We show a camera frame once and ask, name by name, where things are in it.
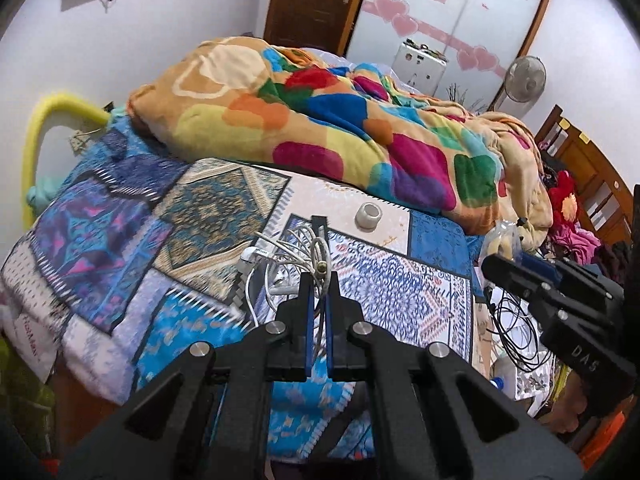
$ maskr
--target pink clothing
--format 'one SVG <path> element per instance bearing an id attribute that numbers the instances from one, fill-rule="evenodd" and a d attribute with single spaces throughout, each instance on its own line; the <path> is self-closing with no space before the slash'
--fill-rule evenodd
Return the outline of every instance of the pink clothing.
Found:
<path id="1" fill-rule="evenodd" d="M 595 234 L 577 226 L 575 233 L 567 225 L 551 229 L 549 230 L 549 239 L 571 251 L 575 255 L 575 261 L 580 265 L 590 264 L 596 248 L 602 245 Z"/>

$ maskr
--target metal screw cap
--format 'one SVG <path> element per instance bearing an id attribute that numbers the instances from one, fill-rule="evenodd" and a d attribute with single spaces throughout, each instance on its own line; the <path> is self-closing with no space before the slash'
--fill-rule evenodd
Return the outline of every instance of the metal screw cap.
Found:
<path id="1" fill-rule="evenodd" d="M 429 353 L 434 357 L 443 358 L 449 355 L 449 347 L 437 341 L 429 345 Z"/>
<path id="2" fill-rule="evenodd" d="M 266 329 L 270 334 L 278 335 L 282 334 L 287 329 L 287 325 L 278 320 L 270 321 L 267 323 Z"/>
<path id="3" fill-rule="evenodd" d="M 209 343 L 205 341 L 198 341 L 189 347 L 189 353 L 194 357 L 204 357 L 211 350 Z"/>
<path id="4" fill-rule="evenodd" d="M 373 332 L 373 327 L 371 323 L 367 323 L 366 321 L 356 321 L 351 329 L 358 335 L 369 335 Z"/>

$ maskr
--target patterned quilt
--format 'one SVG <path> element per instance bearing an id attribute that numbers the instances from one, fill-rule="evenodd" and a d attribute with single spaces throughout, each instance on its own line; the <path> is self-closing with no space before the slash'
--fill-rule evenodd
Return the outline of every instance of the patterned quilt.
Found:
<path id="1" fill-rule="evenodd" d="M 363 232 L 354 215 L 372 201 L 382 219 Z M 2 328 L 39 376 L 52 365 L 41 350 L 54 357 L 60 348 L 87 389 L 122 403 L 191 343 L 242 338 L 253 322 L 239 254 L 256 231 L 279 237 L 313 214 L 328 217 L 341 289 L 366 319 L 411 344 L 446 342 L 471 360 L 481 238 L 318 178 L 218 158 L 181 162 L 134 134 L 128 118 L 88 150 L 12 249 L 0 272 Z M 255 305 L 260 322 L 271 319 L 264 289 Z M 306 383 L 277 383 L 271 456 L 370 456 L 362 389 L 330 381 L 324 358 Z M 348 431 L 336 435 L 347 407 Z"/>
<path id="2" fill-rule="evenodd" d="M 133 92 L 128 111 L 184 160 L 320 174 L 443 214 L 467 234 L 527 218 L 528 250 L 551 225 L 540 154 L 524 124 L 399 91 L 372 65 L 329 67 L 257 38 L 206 41 Z"/>

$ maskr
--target white appliance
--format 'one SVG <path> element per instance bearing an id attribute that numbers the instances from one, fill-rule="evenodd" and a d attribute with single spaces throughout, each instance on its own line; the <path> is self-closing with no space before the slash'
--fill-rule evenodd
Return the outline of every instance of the white appliance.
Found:
<path id="1" fill-rule="evenodd" d="M 414 87 L 421 94 L 433 96 L 447 68 L 447 62 L 401 43 L 391 68 L 400 81 Z"/>

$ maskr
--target black device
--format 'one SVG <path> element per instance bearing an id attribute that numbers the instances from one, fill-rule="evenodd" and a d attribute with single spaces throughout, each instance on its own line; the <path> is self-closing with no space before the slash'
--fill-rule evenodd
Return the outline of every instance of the black device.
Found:
<path id="1" fill-rule="evenodd" d="M 312 226 L 326 236 L 325 218 Z M 313 290 L 302 274 L 274 321 L 222 348 L 192 344 L 79 444 L 59 478 L 263 478 L 272 383 L 309 375 Z M 329 377 L 367 383 L 380 478 L 581 478 L 571 450 L 446 344 L 418 348 L 365 321 L 335 272 L 320 301 Z"/>
<path id="2" fill-rule="evenodd" d="M 638 363 L 625 348 L 625 328 L 633 325 L 625 311 L 625 294 L 617 283 L 564 258 L 536 270 L 502 256 L 482 263 L 487 279 L 529 301 L 529 312 L 542 330 L 540 342 L 582 379 L 588 404 L 578 430 L 561 436 L 579 450 L 606 415 L 628 397 L 638 380 Z"/>

